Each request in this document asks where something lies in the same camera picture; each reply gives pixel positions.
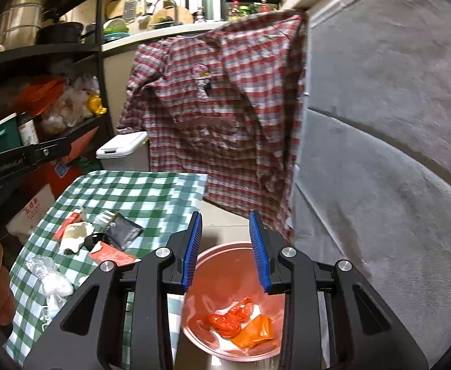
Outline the red plastic bag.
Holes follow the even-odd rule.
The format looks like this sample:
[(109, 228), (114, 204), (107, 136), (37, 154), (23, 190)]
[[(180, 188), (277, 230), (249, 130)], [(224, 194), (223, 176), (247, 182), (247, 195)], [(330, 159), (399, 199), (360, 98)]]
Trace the red plastic bag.
[(245, 297), (233, 305), (225, 314), (212, 313), (207, 317), (209, 325), (218, 335), (225, 339), (236, 337), (242, 330), (242, 324), (247, 323), (254, 311), (251, 297)]

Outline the black foil packet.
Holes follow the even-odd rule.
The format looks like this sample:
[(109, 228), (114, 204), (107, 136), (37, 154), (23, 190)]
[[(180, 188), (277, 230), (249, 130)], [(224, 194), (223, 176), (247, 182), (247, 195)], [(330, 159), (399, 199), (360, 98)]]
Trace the black foil packet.
[(125, 251), (143, 233), (143, 227), (117, 213), (107, 224), (103, 241)]

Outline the orange plastic wrapper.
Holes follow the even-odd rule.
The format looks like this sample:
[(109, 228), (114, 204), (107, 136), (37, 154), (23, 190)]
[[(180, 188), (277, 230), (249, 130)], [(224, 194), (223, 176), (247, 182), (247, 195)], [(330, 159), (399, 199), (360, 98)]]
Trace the orange plastic wrapper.
[(231, 342), (240, 349), (254, 348), (275, 338), (273, 322), (270, 317), (260, 314), (251, 320)]

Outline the green storage box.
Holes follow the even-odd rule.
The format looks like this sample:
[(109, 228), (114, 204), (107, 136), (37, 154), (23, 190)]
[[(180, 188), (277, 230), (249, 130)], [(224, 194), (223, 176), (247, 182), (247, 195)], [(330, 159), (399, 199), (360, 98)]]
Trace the green storage box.
[(0, 120), (0, 153), (22, 146), (16, 117), (13, 113)]

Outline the black spice rack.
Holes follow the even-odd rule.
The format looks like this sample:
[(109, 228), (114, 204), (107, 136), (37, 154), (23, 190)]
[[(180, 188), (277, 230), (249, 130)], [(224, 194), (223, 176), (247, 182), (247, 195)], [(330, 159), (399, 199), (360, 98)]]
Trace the black spice rack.
[(282, 0), (224, 0), (222, 18), (232, 21), (252, 14), (278, 10), (281, 5)]

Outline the red bag on floor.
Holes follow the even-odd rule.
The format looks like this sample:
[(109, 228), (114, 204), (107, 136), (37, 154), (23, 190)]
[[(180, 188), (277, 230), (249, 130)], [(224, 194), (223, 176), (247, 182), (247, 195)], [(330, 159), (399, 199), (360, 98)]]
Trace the red bag on floor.
[(82, 175), (82, 171), (73, 164), (73, 161), (81, 157), (82, 152), (87, 148), (97, 131), (98, 127), (74, 139), (71, 142), (71, 150), (68, 155), (41, 165), (37, 170), (27, 175), (22, 184), (24, 190), (36, 193), (43, 186), (49, 185), (51, 193), (55, 198), (58, 198), (76, 178)]

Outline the white paper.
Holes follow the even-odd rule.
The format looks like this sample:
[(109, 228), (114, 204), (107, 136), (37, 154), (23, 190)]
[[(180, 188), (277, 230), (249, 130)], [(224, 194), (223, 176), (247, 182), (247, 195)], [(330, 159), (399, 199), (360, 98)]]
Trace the white paper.
[(63, 254), (77, 254), (87, 236), (95, 231), (95, 227), (89, 222), (80, 222), (69, 225), (61, 239), (60, 251)]

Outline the clear plastic wrapper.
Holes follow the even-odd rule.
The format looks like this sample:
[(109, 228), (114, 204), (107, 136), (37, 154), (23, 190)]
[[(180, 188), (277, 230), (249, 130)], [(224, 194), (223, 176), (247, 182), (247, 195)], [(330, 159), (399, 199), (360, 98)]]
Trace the clear plastic wrapper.
[(93, 224), (100, 227), (106, 227), (113, 222), (116, 216), (117, 214), (114, 212), (102, 211), (101, 213), (96, 215), (95, 219), (93, 220)]

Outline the small red white box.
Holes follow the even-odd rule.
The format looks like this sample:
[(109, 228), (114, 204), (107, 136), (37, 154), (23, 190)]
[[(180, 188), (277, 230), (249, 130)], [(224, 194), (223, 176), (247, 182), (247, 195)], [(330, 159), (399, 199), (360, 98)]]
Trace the small red white box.
[(56, 241), (60, 241), (64, 236), (64, 233), (69, 225), (73, 225), (76, 223), (84, 222), (86, 219), (85, 211), (82, 207), (76, 208), (58, 227), (55, 231), (53, 239)]

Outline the white plastic wrap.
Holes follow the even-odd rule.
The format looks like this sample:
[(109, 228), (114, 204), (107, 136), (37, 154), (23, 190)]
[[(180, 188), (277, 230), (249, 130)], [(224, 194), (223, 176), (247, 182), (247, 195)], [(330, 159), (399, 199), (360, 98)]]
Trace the white plastic wrap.
[(50, 257), (35, 256), (26, 263), (27, 269), (41, 282), (41, 294), (46, 298), (41, 320), (49, 324), (74, 292), (72, 283), (57, 270)]

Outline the green checkered tablecloth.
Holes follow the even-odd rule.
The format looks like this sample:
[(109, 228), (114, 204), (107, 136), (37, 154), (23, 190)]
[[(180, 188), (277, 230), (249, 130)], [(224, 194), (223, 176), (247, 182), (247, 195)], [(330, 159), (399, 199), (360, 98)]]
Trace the green checkered tablecloth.
[(16, 313), (4, 345), (9, 356), (23, 363), (47, 327), (47, 299), (41, 281), (27, 269), (27, 261), (50, 257), (74, 286), (96, 269), (86, 249), (66, 255), (54, 238), (74, 210), (82, 208), (88, 221), (103, 211), (118, 212), (140, 225), (143, 234), (127, 252), (142, 258), (188, 226), (193, 212), (200, 209), (207, 180), (206, 174), (136, 171), (93, 171), (75, 179), (37, 224), (10, 270)]

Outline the red white milk carton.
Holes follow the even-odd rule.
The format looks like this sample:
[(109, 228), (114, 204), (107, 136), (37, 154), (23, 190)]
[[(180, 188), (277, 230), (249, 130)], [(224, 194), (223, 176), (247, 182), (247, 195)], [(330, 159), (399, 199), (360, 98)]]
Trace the red white milk carton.
[(119, 249), (116, 249), (103, 241), (99, 241), (96, 245), (94, 245), (94, 248), (90, 251), (89, 256), (97, 263), (113, 261), (118, 266), (139, 262), (138, 258), (133, 257), (124, 251), (120, 251)]

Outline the white lidded trash bin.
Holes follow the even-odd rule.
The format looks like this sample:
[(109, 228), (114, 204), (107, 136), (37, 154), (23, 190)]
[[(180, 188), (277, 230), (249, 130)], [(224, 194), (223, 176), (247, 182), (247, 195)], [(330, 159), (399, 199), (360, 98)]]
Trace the white lidded trash bin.
[(106, 171), (149, 171), (149, 134), (117, 134), (96, 151)]

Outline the grey fabric cover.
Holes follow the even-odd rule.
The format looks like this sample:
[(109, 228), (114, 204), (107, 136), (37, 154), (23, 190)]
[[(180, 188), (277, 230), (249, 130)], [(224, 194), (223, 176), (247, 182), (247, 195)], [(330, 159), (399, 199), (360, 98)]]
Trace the grey fabric cover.
[(295, 248), (348, 259), (451, 369), (451, 0), (308, 12)]

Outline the kitchen faucet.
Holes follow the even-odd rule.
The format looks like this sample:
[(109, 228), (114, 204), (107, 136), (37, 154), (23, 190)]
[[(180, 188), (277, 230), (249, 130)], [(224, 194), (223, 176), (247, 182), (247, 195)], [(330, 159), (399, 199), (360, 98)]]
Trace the kitchen faucet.
[(151, 23), (178, 22), (178, 6), (175, 0), (156, 0)]

